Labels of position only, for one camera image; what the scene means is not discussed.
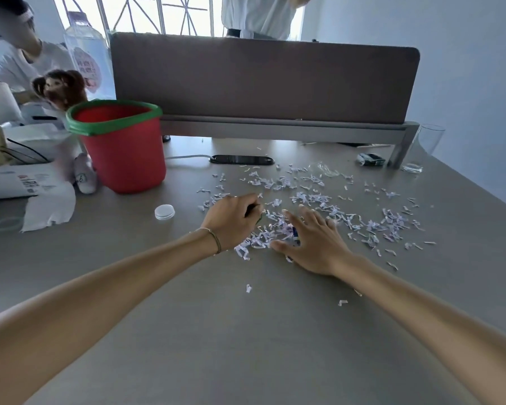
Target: drinking glass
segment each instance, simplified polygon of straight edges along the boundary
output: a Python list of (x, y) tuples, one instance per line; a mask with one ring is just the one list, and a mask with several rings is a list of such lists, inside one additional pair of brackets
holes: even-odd
[(424, 161), (432, 155), (433, 151), (444, 135), (445, 129), (442, 126), (424, 123), (420, 125), (418, 133), (408, 150), (408, 163), (402, 166), (402, 170), (410, 173), (421, 173), (424, 170)]

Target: bracelet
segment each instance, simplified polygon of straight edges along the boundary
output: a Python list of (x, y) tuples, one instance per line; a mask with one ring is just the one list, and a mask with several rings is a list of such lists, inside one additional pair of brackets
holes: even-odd
[(197, 230), (207, 230), (212, 235), (214, 240), (216, 241), (216, 244), (217, 244), (217, 253), (216, 254), (221, 253), (221, 251), (222, 251), (221, 250), (221, 243), (220, 243), (219, 239), (217, 238), (216, 234), (211, 229), (209, 229), (208, 227), (199, 227)]

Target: bottle label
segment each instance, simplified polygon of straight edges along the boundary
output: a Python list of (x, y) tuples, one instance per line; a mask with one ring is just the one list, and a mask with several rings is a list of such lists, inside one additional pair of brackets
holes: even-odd
[(79, 47), (75, 47), (73, 50), (73, 56), (77, 63), (77, 68), (82, 74), (82, 77), (86, 83), (86, 89), (88, 92), (95, 93), (101, 87), (101, 70), (99, 65), (92, 56)]

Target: person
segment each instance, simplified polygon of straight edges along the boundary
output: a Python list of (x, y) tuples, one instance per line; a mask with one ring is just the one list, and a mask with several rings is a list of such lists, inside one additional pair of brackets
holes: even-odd
[(311, 0), (222, 0), (228, 37), (286, 40), (296, 9)]
[[(150, 294), (189, 266), (240, 244), (263, 213), (257, 199), (256, 193), (224, 197), (200, 229), (0, 313), (0, 405), (24, 403)], [(284, 211), (301, 245), (273, 241), (272, 249), (306, 270), (347, 282), (414, 334), (479, 400), (506, 405), (506, 335), (352, 253), (333, 220), (303, 206), (300, 213), (304, 221)]]
[(32, 8), (23, 0), (0, 0), (0, 40), (11, 46), (0, 59), (0, 82), (9, 85), (20, 105), (39, 101), (33, 79), (53, 69), (75, 69), (66, 48), (39, 39)]

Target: white t-shirt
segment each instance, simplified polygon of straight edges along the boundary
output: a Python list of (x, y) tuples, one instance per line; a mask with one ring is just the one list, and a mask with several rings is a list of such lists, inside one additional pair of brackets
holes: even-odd
[(226, 28), (286, 40), (295, 13), (289, 0), (223, 0), (221, 20)]
[(67, 49), (61, 45), (42, 41), (41, 54), (31, 64), (20, 49), (11, 47), (0, 59), (0, 81), (9, 85), (14, 92), (31, 91), (32, 80), (53, 69), (75, 69)]

